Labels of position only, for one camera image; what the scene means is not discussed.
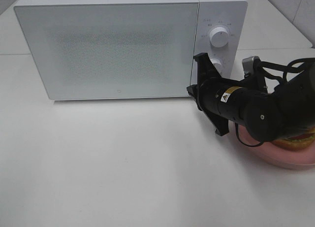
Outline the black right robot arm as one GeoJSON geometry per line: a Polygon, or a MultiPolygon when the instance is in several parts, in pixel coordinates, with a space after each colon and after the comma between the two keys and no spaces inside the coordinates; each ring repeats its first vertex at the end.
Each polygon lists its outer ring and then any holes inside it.
{"type": "Polygon", "coordinates": [[[315,125],[315,60],[301,58],[287,65],[243,59],[244,79],[223,78],[207,53],[194,56],[197,83],[187,87],[216,133],[228,123],[244,126],[259,144],[305,134],[315,125]]]}

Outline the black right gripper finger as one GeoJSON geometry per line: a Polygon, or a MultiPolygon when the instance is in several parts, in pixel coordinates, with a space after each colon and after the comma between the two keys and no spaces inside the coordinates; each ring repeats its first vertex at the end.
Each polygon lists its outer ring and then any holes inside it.
{"type": "Polygon", "coordinates": [[[197,100],[197,84],[188,86],[187,92],[191,98],[193,98],[195,101],[197,100]]]}

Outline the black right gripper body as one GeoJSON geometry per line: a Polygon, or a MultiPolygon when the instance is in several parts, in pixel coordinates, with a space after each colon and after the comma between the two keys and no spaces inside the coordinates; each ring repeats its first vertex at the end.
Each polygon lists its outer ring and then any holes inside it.
{"type": "Polygon", "coordinates": [[[215,133],[224,136],[229,133],[229,128],[228,120],[220,116],[218,111],[219,82],[222,77],[207,53],[195,55],[193,59],[197,62],[197,106],[213,124],[215,133]]]}

